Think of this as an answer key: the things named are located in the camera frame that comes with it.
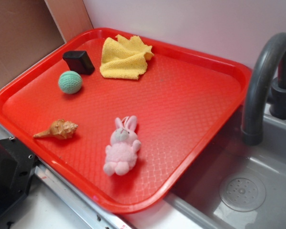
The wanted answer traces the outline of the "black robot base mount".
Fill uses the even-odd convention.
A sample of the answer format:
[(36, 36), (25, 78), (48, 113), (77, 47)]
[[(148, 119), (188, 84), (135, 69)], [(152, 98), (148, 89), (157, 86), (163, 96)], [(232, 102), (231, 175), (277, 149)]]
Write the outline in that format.
[(36, 161), (20, 140), (0, 140), (0, 218), (28, 196)]

